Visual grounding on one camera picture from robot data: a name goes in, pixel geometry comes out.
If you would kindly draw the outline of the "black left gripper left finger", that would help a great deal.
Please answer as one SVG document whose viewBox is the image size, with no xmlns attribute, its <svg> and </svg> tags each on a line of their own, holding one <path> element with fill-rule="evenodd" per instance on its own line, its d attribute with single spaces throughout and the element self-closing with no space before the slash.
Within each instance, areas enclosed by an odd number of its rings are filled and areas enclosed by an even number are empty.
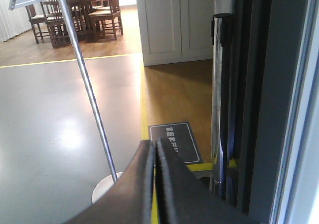
<svg viewBox="0 0 319 224">
<path fill-rule="evenodd" d="M 150 224 L 155 148 L 142 140 L 117 182 L 92 206 L 68 224 Z"/>
</svg>

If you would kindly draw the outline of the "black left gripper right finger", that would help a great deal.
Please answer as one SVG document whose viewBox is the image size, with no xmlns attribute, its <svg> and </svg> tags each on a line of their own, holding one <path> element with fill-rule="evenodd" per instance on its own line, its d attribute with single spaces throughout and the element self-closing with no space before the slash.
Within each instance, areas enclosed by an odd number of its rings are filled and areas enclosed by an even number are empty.
<svg viewBox="0 0 319 224">
<path fill-rule="evenodd" d="M 164 139 L 156 146 L 156 193 L 161 224 L 254 224 L 213 195 Z"/>
</svg>

